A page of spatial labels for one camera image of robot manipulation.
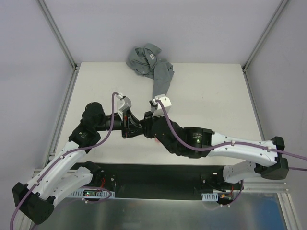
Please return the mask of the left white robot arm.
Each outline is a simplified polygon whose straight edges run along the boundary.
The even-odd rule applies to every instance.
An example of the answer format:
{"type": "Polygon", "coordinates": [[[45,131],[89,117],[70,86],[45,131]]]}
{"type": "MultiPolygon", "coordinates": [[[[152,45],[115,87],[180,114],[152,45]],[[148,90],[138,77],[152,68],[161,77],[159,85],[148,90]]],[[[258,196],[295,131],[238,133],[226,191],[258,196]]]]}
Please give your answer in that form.
{"type": "Polygon", "coordinates": [[[16,210],[39,225],[50,217],[63,199],[80,187],[101,188],[102,169],[91,161],[83,163],[74,174],[64,175],[91,149],[106,142],[107,138],[101,138],[100,131],[108,131],[108,136],[113,130],[125,132],[130,108],[131,100],[124,97],[112,103],[112,113],[106,116],[100,103],[89,103],[60,154],[29,182],[17,183],[13,187],[16,210]]]}

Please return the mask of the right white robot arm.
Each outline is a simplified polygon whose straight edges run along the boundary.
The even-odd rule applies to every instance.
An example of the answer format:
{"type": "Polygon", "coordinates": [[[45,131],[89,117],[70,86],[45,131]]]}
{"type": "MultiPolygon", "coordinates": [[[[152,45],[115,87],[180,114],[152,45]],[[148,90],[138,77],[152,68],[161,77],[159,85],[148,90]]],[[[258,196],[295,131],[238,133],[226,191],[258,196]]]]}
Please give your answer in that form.
{"type": "Polygon", "coordinates": [[[164,116],[153,116],[146,112],[141,121],[144,135],[157,139],[171,154],[191,159],[202,157],[229,157],[242,162],[225,166],[223,173],[216,176],[216,184],[227,189],[247,177],[283,180],[289,172],[288,160],[282,157],[283,137],[267,141],[248,141],[232,138],[210,129],[181,127],[167,121],[164,116]]]}

